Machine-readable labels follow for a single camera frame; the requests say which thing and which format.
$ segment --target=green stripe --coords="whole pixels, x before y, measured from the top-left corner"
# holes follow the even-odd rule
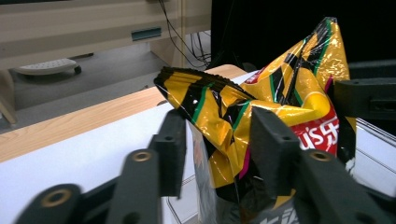
[[[294,90],[294,97],[297,99],[297,101],[298,101],[298,103],[299,103],[300,105],[303,104],[303,100],[301,99],[301,96],[300,96],[300,94],[297,92],[297,90]]]
[[[245,111],[248,108],[248,105],[250,104],[251,100],[246,100],[244,106],[242,107],[241,111],[239,112],[238,118],[236,119],[235,123],[233,124],[233,131],[238,127],[239,122],[241,121],[241,118],[243,117]]]
[[[332,36],[331,21],[327,20],[327,21],[326,21],[326,26],[327,26],[327,30],[329,31],[329,33],[328,33],[327,36],[326,36],[326,40],[324,41],[323,50],[322,50],[322,52],[321,52],[321,54],[320,54],[320,57],[319,57],[319,59],[318,59],[317,64],[315,65],[314,76],[317,75],[318,68],[319,68],[319,66],[320,66],[320,64],[321,64],[321,61],[322,61],[322,59],[323,59],[324,54],[326,53],[327,47],[329,47],[329,44],[330,44],[330,37]]]
[[[199,115],[201,114],[202,107],[204,106],[204,103],[205,103],[206,90],[211,88],[214,84],[215,84],[214,82],[211,82],[211,83],[209,83],[208,85],[206,85],[206,86],[204,86],[202,88],[202,90],[201,90],[201,99],[199,101],[198,106],[195,108],[194,115],[192,116],[192,120],[191,120],[192,124],[196,123],[196,121],[198,120]]]
[[[305,47],[306,41],[308,41],[308,37],[303,39],[303,47]]]
[[[275,87],[274,87],[274,78],[273,78],[273,74],[271,74],[271,76],[270,76],[270,87],[271,87],[271,95],[272,95],[273,101],[274,101],[275,103],[277,103],[277,101],[276,101],[276,96],[275,96]]]

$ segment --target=black cable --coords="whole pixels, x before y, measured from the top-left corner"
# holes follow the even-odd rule
[[[177,46],[177,44],[175,43],[175,41],[174,41],[173,38],[172,38],[171,28],[172,28],[172,30],[177,34],[177,37],[181,40],[181,42],[183,43],[183,45],[189,50],[189,52],[192,54],[192,56],[195,57],[195,59],[197,59],[198,61],[201,61],[201,60],[199,60],[199,59],[195,56],[195,54],[191,51],[191,49],[189,48],[189,46],[184,42],[183,38],[178,34],[178,32],[176,31],[176,29],[174,28],[174,26],[172,25],[172,23],[169,21],[168,15],[167,15],[167,13],[166,13],[165,4],[164,4],[163,0],[159,0],[159,2],[160,2],[161,7],[162,7],[162,9],[163,9],[163,14],[165,15],[165,18],[166,18],[166,23],[167,23],[167,26],[168,26],[169,37],[170,37],[172,43],[174,44],[175,48],[183,55],[183,57],[187,60],[187,62],[188,62],[191,66],[196,67],[196,68],[206,66],[206,64],[203,64],[203,65],[200,65],[200,66],[197,66],[197,65],[192,64],[192,62],[187,58],[187,56],[186,56],[186,55],[180,50],[180,48]]]
[[[191,50],[192,50],[192,55],[193,55],[198,61],[204,63],[205,66],[208,66],[208,65],[209,65],[209,62],[207,61],[207,59],[210,58],[210,54],[204,53],[204,48],[203,48],[202,43],[201,43],[200,34],[197,34],[197,37],[198,37],[198,40],[199,40],[199,42],[200,42],[200,46],[199,46],[199,47],[197,46],[197,44],[196,44],[196,42],[195,42],[195,38],[193,37],[193,34],[190,35],[191,46],[192,46],[192,49],[191,49]],[[197,55],[195,54],[194,46],[195,46],[197,49],[199,49],[199,50],[201,51],[201,55],[200,55],[200,56],[197,56]]]

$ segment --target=crumpled plastic bag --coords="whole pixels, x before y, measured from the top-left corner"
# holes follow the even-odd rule
[[[194,133],[202,223],[248,223],[260,211],[279,207],[250,158],[253,106],[277,114],[299,137],[301,149],[336,156],[340,119],[328,90],[344,79],[349,71],[336,18],[324,18],[311,35],[240,85],[192,69],[161,71],[156,87]]]

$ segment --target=yellow snack bag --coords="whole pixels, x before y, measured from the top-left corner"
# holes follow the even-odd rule
[[[311,35],[240,85],[192,69],[161,71],[155,85],[191,125],[203,223],[241,223],[279,207],[257,179],[250,158],[253,106],[274,112],[299,137],[301,149],[336,155],[340,119],[328,90],[343,79],[349,79],[349,71],[335,18],[325,18]],[[292,206],[285,204],[282,209]]]

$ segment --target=wooden table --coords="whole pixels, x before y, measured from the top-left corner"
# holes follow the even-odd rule
[[[230,64],[224,64],[206,72],[229,79],[246,73]],[[0,162],[132,116],[156,106],[163,100],[163,96],[154,87],[0,134]]]

